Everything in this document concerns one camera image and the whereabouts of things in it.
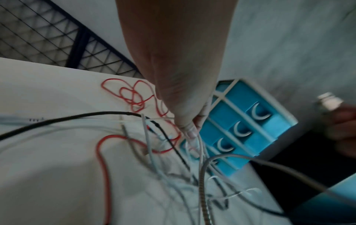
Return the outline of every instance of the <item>metal grille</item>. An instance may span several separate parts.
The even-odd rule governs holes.
[[[78,69],[143,78],[142,75],[94,37],[90,37]]]
[[[0,0],[0,56],[65,66],[78,26],[42,0]]]

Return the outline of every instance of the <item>blue storage organizer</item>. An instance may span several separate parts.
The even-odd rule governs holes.
[[[262,88],[247,80],[227,80],[216,87],[200,135],[209,156],[234,153],[254,157],[295,124],[295,117]],[[183,152],[185,142],[180,144]],[[248,160],[224,158],[215,163],[229,176]]]

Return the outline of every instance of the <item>black metal fence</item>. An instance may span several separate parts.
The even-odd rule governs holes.
[[[50,0],[0,0],[0,57],[143,78],[130,60]]]

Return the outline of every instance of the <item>tangled red wire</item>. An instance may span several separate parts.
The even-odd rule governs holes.
[[[121,87],[118,91],[118,93],[114,93],[112,92],[110,89],[106,88],[105,87],[105,83],[109,80],[119,80],[119,81],[122,81],[124,82],[129,88],[127,87]],[[136,90],[135,90],[135,87],[137,86],[138,83],[144,83],[146,84],[150,90],[151,90],[151,93],[152,95],[147,98],[147,99],[143,99],[142,95],[140,93],[138,93]],[[106,90],[107,92],[109,92],[110,94],[120,98],[120,99],[123,99],[125,102],[127,102],[130,106],[131,106],[131,111],[132,112],[135,112],[135,113],[138,113],[140,111],[142,111],[144,108],[145,108],[145,102],[147,102],[148,100],[150,100],[151,98],[153,98],[155,100],[155,106],[156,106],[156,112],[157,114],[161,117],[161,118],[164,118],[164,117],[167,117],[167,113],[168,113],[168,110],[167,112],[163,112],[163,102],[161,101],[161,109],[159,109],[158,107],[158,100],[155,96],[155,92],[153,91],[152,87],[145,81],[143,80],[138,80],[135,82],[135,84],[133,86],[131,86],[128,82],[126,82],[125,80],[122,80],[122,79],[118,79],[118,78],[110,78],[110,79],[106,79],[104,80],[102,83],[101,83],[101,88]],[[126,90],[126,91],[129,91],[132,93],[131,95],[131,98],[127,98],[127,97],[124,97],[122,92]],[[139,97],[139,102],[136,102],[135,101],[135,97],[138,96]],[[171,139],[171,142],[173,143],[173,145],[176,145],[177,141],[181,138],[181,133],[179,132],[178,128],[169,120],[166,120],[166,122],[168,124],[170,124],[174,129],[175,131],[177,132],[177,137],[176,138],[173,138]],[[109,176],[109,171],[108,171],[108,166],[105,162],[105,159],[104,157],[101,155],[101,146],[102,144],[110,139],[110,138],[121,138],[121,139],[127,139],[127,137],[125,136],[122,136],[122,135],[108,135],[108,136],[105,136],[103,137],[97,144],[96,144],[96,149],[95,149],[95,153],[96,153],[96,157],[98,158],[98,161],[100,163],[100,166],[102,168],[102,172],[103,172],[103,177],[104,177],[104,195],[105,195],[105,222],[104,222],[104,225],[109,225],[110,224],[110,221],[111,221],[111,207],[112,207],[112,203],[111,203],[111,190],[110,190],[110,176]],[[145,143],[143,143],[142,141],[139,141],[139,140],[136,140],[136,139],[131,139],[133,142],[143,146],[143,147],[147,147]],[[157,150],[152,150],[153,153],[158,153],[158,154],[162,154],[162,153],[165,153],[165,152],[169,152],[170,150],[172,150],[173,148],[169,148],[167,150],[164,150],[164,151],[157,151]]]

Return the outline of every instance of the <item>white table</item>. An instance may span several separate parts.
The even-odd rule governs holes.
[[[100,83],[111,77],[118,78],[0,58],[0,114],[56,118],[106,110],[130,111],[124,101],[100,88]],[[120,78],[131,84],[137,80]],[[113,84],[114,89],[118,87],[118,83]],[[143,96],[150,94],[144,86],[139,92]],[[157,117],[153,100],[147,102],[143,112]],[[0,132],[18,127],[0,125]],[[144,140],[139,120],[127,128],[133,138]],[[174,135],[168,126],[163,128]],[[118,123],[81,120],[32,130],[0,142],[0,224],[103,224],[103,178],[94,149],[98,140],[112,133],[122,133]],[[137,162],[126,141],[108,140],[102,150],[112,179],[112,224],[189,224],[184,209],[171,202],[166,187]],[[162,161],[172,170],[184,170],[173,152],[164,154]],[[250,165],[233,179],[243,187],[260,188],[264,206],[280,209]],[[197,193],[185,194],[197,201]],[[251,200],[256,202],[258,198],[252,196]],[[216,209],[214,213],[219,225],[260,224],[261,213],[238,198],[231,199],[229,210]],[[290,222],[264,214],[261,224]]]

